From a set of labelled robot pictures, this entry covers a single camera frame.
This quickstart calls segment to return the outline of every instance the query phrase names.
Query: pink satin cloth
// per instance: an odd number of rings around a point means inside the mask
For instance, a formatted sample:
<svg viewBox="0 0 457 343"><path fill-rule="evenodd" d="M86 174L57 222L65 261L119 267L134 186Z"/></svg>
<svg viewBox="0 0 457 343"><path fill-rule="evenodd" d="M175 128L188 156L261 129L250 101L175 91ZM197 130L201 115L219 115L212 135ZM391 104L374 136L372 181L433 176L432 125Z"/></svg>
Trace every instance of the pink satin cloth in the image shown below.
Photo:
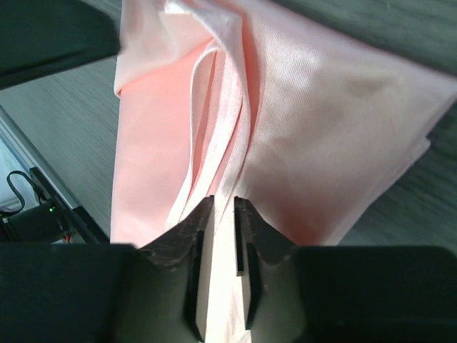
<svg viewBox="0 0 457 343"><path fill-rule="evenodd" d="M457 81L264 0L124 0L111 240L140 247L215 194L206 341L250 342L233 197L337 244L428 148Z"/></svg>

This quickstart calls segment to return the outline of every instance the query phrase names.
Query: pink fabric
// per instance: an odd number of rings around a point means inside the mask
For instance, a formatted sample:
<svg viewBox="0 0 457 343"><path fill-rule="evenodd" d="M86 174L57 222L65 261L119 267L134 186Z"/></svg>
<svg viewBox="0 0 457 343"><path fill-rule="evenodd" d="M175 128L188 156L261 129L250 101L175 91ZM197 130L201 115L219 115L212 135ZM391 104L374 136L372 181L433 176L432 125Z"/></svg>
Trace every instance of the pink fabric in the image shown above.
<svg viewBox="0 0 457 343"><path fill-rule="evenodd" d="M111 240L142 246L215 194L207 342L248 342L233 196L337 244L428 148L457 81L264 0L124 0Z"/></svg>

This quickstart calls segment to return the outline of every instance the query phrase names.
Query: gray wooden table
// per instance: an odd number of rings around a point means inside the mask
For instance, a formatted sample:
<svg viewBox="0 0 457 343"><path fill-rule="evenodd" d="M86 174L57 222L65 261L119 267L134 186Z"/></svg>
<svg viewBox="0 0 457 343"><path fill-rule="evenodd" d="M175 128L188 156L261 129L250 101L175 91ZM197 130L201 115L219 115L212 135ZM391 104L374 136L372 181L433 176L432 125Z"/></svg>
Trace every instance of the gray wooden table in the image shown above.
<svg viewBox="0 0 457 343"><path fill-rule="evenodd" d="M119 21L121 0L89 2ZM119 111L115 65L110 59L0 92L0 104L106 231ZM457 252L456 119L457 106L433 130L426 155L342 244L437 244Z"/></svg>

